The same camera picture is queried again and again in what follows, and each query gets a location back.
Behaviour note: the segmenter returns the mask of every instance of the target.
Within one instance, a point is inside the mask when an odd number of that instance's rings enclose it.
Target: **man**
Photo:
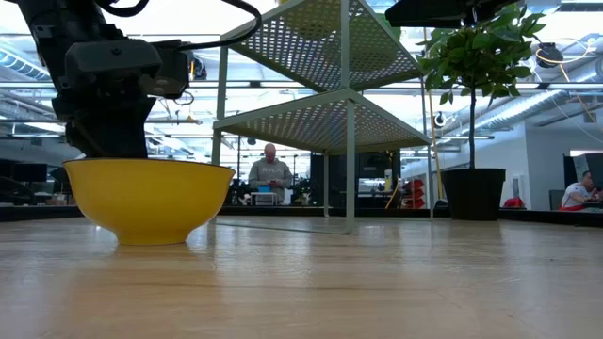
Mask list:
[[[264,148],[264,159],[256,161],[249,173],[249,186],[258,188],[270,186],[270,190],[276,193],[278,201],[285,199],[285,188],[291,186],[291,172],[284,162],[276,158],[276,148],[268,144]]]
[[[570,185],[563,195],[561,211],[580,211],[584,209],[585,202],[598,202],[600,197],[595,188],[595,183],[589,170],[582,174],[579,183]]]

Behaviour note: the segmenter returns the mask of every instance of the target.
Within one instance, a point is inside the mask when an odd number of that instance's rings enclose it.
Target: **white shirt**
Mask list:
[[[582,202],[577,202],[569,196],[572,193],[578,193],[579,195],[584,197],[584,199],[591,199],[593,197],[593,193],[595,193],[595,190],[593,189],[589,193],[584,187],[584,185],[581,183],[575,183],[568,186],[565,190],[565,194],[563,194],[562,207],[573,207],[582,204]]]

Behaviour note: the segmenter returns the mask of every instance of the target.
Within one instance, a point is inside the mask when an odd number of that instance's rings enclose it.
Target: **black plant pot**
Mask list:
[[[505,169],[453,169],[442,172],[452,218],[497,220]]]

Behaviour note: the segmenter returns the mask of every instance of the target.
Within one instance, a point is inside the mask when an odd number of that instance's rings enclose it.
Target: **tree trunk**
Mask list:
[[[475,168],[475,83],[471,86],[471,110],[469,116],[469,168]]]

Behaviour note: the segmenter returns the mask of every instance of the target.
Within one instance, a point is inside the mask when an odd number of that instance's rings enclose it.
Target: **table surface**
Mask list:
[[[330,227],[339,218],[223,218]],[[123,247],[83,218],[0,224],[7,339],[599,339],[603,230],[358,218]]]

